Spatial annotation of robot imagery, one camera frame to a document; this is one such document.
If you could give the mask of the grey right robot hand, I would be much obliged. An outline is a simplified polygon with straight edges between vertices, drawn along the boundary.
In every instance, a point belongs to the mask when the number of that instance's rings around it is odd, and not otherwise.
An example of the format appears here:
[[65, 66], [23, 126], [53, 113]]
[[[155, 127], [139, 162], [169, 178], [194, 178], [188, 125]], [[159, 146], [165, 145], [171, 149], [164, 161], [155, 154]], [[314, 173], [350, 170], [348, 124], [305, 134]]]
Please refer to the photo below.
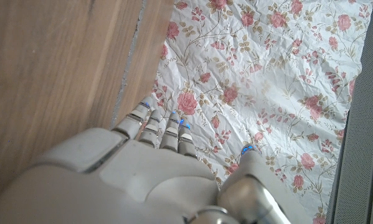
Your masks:
[[0, 223], [308, 223], [253, 144], [223, 184], [190, 126], [144, 98], [112, 130], [91, 128], [41, 155], [0, 195]]

